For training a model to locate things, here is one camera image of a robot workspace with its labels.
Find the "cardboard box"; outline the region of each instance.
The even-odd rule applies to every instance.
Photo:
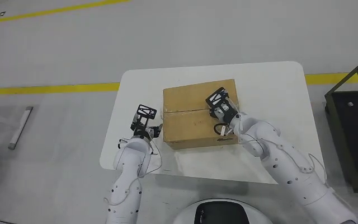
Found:
[[[164,141],[174,150],[237,144],[234,134],[220,136],[214,132],[219,121],[209,115],[205,99],[224,87],[238,105],[235,80],[206,82],[163,90]]]

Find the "yellow tape line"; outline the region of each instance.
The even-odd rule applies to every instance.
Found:
[[[307,85],[327,85],[337,84],[348,73],[335,74],[307,74],[305,75]],[[347,83],[358,83],[358,76],[350,78]],[[82,85],[63,85],[63,86],[31,86],[31,87],[11,87],[0,88],[0,95],[4,94],[64,94],[70,92],[107,92],[118,91],[119,82],[97,83]]]
[[[114,82],[114,83],[97,83],[97,84],[87,84],[87,85],[0,88],[0,94],[64,94],[69,92],[118,91],[118,89],[119,89],[119,82]]]
[[[333,73],[333,74],[306,74],[307,85],[326,85],[337,84],[348,73]],[[358,83],[358,75],[352,76],[346,83]]]
[[[36,17],[36,16],[45,16],[45,15],[59,13],[59,12],[82,10],[82,9],[85,9],[85,8],[105,6],[107,4],[117,4],[117,3],[121,3],[121,2],[129,2],[129,1],[130,0],[104,0],[104,1],[101,1],[101,2],[92,2],[92,3],[87,3],[87,4],[80,4],[80,5],[77,5],[77,6],[68,6],[68,7],[63,7],[63,8],[56,8],[56,9],[53,9],[53,10],[44,10],[44,11],[40,11],[40,12],[32,12],[32,13],[27,13],[27,14],[18,15],[18,16],[9,16],[9,17],[5,17],[5,18],[0,18],[0,22],[6,22],[6,21],[10,21],[10,20],[20,20],[22,18],[29,18],[29,17]]]

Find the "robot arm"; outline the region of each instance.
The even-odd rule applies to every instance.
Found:
[[[318,224],[358,223],[357,217],[318,177],[308,160],[268,122],[239,113],[225,89],[220,88],[206,102],[210,115],[229,124],[240,144],[261,159],[268,173],[303,206]]]
[[[139,105],[131,125],[134,132],[132,138],[128,141],[120,140],[120,143],[127,143],[124,148],[120,148],[120,143],[118,144],[120,150],[116,154],[113,167],[121,170],[122,174],[112,186],[110,199],[105,198],[109,205],[106,224],[135,224],[137,221],[142,197],[142,186],[138,179],[154,171],[147,172],[153,154],[150,141],[157,138],[162,129],[161,125],[147,126],[148,120],[154,119],[156,112],[152,108]]]

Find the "floor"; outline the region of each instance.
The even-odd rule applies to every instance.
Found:
[[[6,16],[99,0],[7,0]],[[293,60],[357,66],[358,1],[133,0],[1,23],[0,86],[117,82],[131,69]]]
[[[358,211],[358,196],[343,180],[324,116],[324,94],[331,87],[308,86],[309,96],[329,183]],[[102,169],[99,158],[115,97],[116,92],[0,95],[0,115],[13,120],[34,106],[15,151],[6,148],[12,130],[0,126],[0,220],[105,223],[103,197],[119,174]],[[278,185],[167,175],[141,182],[139,224],[171,223],[181,209],[212,197],[247,202],[274,223],[313,223]]]

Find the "metal bar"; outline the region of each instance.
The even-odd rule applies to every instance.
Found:
[[[21,132],[22,132],[23,128],[25,127],[27,119],[29,118],[30,113],[31,113],[33,108],[34,107],[32,107],[32,106],[28,106],[26,108],[25,112],[23,113],[23,115],[21,117],[21,120],[20,120],[20,126],[16,130],[15,134],[13,135],[13,137],[11,138],[10,144],[7,147],[9,150],[14,150],[15,149],[17,141],[18,141],[18,138],[20,137]]]
[[[327,95],[331,95],[334,91],[336,91],[340,86],[343,85],[347,80],[349,80],[352,76],[354,76],[358,72],[358,66],[353,69],[346,77],[344,77],[342,80],[340,80],[339,83],[337,83],[331,90],[329,90],[328,93],[325,94],[325,97]]]

